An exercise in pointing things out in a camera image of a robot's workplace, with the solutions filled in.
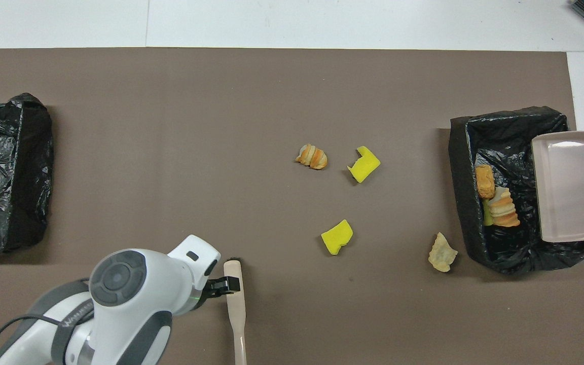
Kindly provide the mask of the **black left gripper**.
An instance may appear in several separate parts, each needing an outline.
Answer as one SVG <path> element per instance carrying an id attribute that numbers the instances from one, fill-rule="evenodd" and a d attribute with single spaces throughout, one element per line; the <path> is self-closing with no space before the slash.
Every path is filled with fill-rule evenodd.
<path id="1" fill-rule="evenodd" d="M 195 305 L 193 307 L 201 307 L 211 298 L 218 298 L 221 295 L 229 295 L 239 293 L 241 291 L 241 279 L 234 276 L 224 276 L 217 279 L 210 279 L 203 289 L 195 292 L 193 298 Z"/>

